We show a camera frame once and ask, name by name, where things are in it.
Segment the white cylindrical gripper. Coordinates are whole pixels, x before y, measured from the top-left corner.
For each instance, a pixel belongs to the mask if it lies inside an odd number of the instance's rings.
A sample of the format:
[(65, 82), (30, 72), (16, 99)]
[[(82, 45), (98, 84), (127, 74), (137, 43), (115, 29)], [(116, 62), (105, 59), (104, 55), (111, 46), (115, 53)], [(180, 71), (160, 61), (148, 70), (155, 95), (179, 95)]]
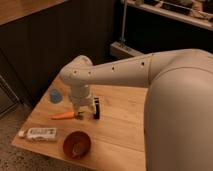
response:
[(75, 114), (77, 114), (83, 106), (94, 110), (93, 94), (91, 93), (89, 85), (72, 86), (69, 98), (73, 104)]

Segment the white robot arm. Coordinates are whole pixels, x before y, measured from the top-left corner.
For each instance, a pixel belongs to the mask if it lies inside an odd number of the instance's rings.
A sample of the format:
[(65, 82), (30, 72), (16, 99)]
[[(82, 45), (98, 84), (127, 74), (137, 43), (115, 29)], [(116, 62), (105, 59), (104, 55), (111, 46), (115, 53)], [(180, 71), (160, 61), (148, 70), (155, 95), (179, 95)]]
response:
[(94, 65), (79, 55), (60, 70), (80, 108), (92, 85), (143, 87), (147, 171), (213, 171), (213, 54), (155, 52)]

